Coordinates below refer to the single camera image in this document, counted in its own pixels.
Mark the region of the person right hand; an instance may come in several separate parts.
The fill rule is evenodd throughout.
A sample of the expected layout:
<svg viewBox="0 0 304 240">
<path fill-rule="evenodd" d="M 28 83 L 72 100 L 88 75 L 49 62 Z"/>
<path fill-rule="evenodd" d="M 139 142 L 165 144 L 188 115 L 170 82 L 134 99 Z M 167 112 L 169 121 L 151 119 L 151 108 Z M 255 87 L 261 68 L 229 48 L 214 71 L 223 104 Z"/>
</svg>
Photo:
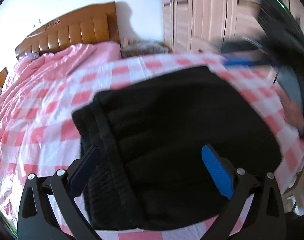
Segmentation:
<svg viewBox="0 0 304 240">
<path fill-rule="evenodd" d="M 285 121 L 297 129 L 304 129 L 304 117 L 298 104 L 292 101 L 282 88 L 277 90 L 277 94 L 284 109 Z"/>
</svg>

